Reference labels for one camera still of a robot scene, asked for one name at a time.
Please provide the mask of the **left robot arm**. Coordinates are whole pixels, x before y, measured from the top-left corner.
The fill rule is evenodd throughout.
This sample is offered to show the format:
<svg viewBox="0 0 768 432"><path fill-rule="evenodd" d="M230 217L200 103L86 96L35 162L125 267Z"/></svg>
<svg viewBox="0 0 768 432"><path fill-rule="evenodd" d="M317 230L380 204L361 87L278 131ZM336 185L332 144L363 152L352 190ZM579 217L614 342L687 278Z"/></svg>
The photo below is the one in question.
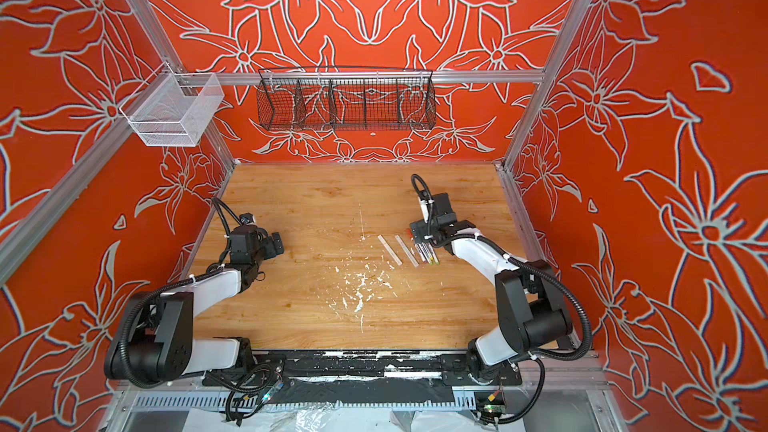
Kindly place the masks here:
<svg viewBox="0 0 768 432"><path fill-rule="evenodd" d="M262 279L262 264L284 253L279 233L253 224L227 237L222 263L206 272L132 295L109 346L104 374L149 389L210 372L244 375L256 367L250 341L225 337L196 339L195 319Z"/></svg>

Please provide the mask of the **white pen orange tip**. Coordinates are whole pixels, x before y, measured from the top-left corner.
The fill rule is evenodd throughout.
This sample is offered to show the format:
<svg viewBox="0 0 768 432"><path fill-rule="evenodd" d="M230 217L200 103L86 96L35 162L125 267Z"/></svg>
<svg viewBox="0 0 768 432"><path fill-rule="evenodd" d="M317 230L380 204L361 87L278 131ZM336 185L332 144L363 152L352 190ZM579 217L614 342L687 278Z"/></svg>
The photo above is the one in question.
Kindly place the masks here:
<svg viewBox="0 0 768 432"><path fill-rule="evenodd" d="M377 235L377 238L381 243L382 247L389 254L391 259L395 262L395 264L397 264L398 266L401 266L403 264L402 260L398 257L398 255L395 253L394 249L389 245L386 239L382 235Z"/></svg>

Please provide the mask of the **white pen pink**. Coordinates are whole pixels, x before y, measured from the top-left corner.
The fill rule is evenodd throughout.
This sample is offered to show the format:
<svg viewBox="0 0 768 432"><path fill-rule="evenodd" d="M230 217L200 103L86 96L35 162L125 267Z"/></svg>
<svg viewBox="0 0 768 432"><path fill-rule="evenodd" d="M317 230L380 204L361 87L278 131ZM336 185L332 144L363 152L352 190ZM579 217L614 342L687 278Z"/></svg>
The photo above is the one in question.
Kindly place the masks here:
<svg viewBox="0 0 768 432"><path fill-rule="evenodd" d="M416 259L416 257L413 255L409 247L406 245L405 241L400 237L400 235L395 235L395 239L399 246L401 247L403 253L406 255L410 263L414 268L419 267L419 262Z"/></svg>

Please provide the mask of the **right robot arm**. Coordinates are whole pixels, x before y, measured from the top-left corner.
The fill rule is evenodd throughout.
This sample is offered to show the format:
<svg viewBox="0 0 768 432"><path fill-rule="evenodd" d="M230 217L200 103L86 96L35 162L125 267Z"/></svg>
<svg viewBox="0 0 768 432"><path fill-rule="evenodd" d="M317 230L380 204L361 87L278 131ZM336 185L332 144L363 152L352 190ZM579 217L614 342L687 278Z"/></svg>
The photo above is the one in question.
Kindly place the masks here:
<svg viewBox="0 0 768 432"><path fill-rule="evenodd" d="M503 362L534 356L574 360L576 351L551 353L542 349L573 331L574 309L584 311L574 294L562 284L544 260L526 261L486 237L469 221L459 221L449 196L417 192L423 219L410 224L418 245L443 248L477 270L494 286L497 326L469 342L467 366L471 376L487 381Z"/></svg>

